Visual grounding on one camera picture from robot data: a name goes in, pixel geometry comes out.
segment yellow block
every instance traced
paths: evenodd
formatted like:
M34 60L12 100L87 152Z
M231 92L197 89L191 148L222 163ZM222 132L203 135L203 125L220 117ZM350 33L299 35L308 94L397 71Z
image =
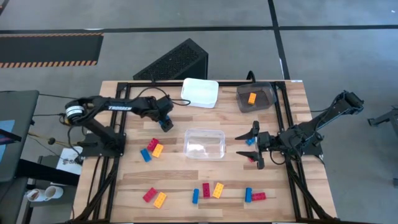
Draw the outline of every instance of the yellow block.
M163 193L163 192L159 193L159 195L157 196L155 203L154 203L155 207L161 208L166 197L167 197L167 195L165 193Z
M256 96L257 95L255 93L250 93L248 103L251 104L251 105L254 105L254 102L256 101Z
M220 198L223 188L224 188L223 184L217 183L216 188L213 191L213 197Z
M152 153L152 155L154 157L156 157L156 158L159 158L160 153L162 152L162 150L163 150L163 145L157 144L155 149L154 149L154 152Z

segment blue lego brick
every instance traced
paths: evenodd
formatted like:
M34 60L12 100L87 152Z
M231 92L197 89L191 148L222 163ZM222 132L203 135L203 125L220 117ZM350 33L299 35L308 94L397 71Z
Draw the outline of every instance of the blue lego brick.
M170 117L168 115L166 115L166 120L170 119ZM159 121L159 124L162 125L163 122Z
M193 189L192 203L197 204L198 203L198 197L199 197L199 189Z
M149 152L147 149L141 150L141 155L143 156L145 162L149 162L152 158L149 155Z
M244 199L244 201L247 203L251 202L251 192L252 192L252 188L246 187L246 198Z
M254 143L254 138L246 140L246 144L251 146Z

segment red block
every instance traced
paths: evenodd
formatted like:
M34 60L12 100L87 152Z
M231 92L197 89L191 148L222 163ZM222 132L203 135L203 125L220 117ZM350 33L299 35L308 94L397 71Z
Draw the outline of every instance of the red block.
M146 202L150 202L155 197L157 191L151 187L148 192L142 197Z
M251 195L251 200L252 201L256 201L256 200L265 200L266 197L266 193L261 192L261 193L256 193L256 194L252 194Z
M209 183L203 184L203 198L210 198L210 185Z
M159 140L157 140L156 138L153 138L153 139L150 141L149 145L147 146L147 149L148 149L149 151L153 151L158 143L159 143Z

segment gray floor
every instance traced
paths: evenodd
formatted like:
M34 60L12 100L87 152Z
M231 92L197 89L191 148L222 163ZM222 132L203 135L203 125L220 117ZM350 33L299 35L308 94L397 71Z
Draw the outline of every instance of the gray floor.
M282 26L398 24L396 1L277 0L275 8ZM209 25L269 26L267 1L10 0L0 16L0 30ZM311 109L327 107L342 90L354 91L365 100L361 114L340 118L322 130L326 171L338 216L397 223L398 190L392 186L392 177L398 176L398 138L390 124L371 128L366 118L398 104L398 30L283 31L281 35L290 76L304 81ZM189 37L210 54L209 78L240 79L248 70L257 78L282 78L271 31L106 34L97 66L0 69L0 90L95 95L103 80L130 80ZM37 113L61 112L66 102L40 97ZM67 129L59 126L56 118L38 118L36 122L33 131L65 139ZM80 138L78 131L73 137ZM22 157L36 161L47 154L28 141ZM38 208L32 223L62 221L69 214L70 205Z

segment wooden table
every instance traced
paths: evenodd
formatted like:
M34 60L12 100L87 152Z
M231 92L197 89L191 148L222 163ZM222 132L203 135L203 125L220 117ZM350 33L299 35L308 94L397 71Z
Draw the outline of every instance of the wooden table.
M117 81L103 82L101 96L114 97ZM310 108L302 82L286 81L287 93L294 123L310 120ZM134 87L130 98L135 97L143 88ZM181 87L162 87L172 98L180 98ZM147 90L142 96L160 98L159 90ZM128 113L126 121L127 145L121 158L118 180L113 202L112 222L271 222L294 221L294 211L290 195L285 166L271 162L268 153L264 153L266 167L257 170L255 163L237 155L236 151L253 151L235 137L247 133L254 120L260 122L261 131L277 134L279 127L275 108L241 113L236 99L236 87L220 87L218 101L213 109L192 106L175 106L169 114L174 127L164 133L159 124L149 118ZM285 127L288 127L281 93L280 105ZM111 112L97 115L103 125L109 125ZM187 129L217 129L226 136L226 154L222 161L198 161L188 159L183 154L184 134ZM144 162L140 150L145 148L152 138L164 145L159 158ZM308 189L327 213L336 216L333 199L325 168L314 156L303 156L303 166ZM86 206L90 182L96 158L84 161L80 182L75 197L75 213L80 214ZM97 171L93 194L98 186L100 168ZM203 199L202 183L209 182L213 191L217 182L224 184L220 199ZM154 199L146 203L142 196L151 188L167 194L161 209L153 206ZM252 187L253 192L265 192L267 200L244 203L245 188ZM193 189L200 189L198 205L192 204ZM297 189L302 216L305 217L302 194ZM101 204L104 215L107 194Z

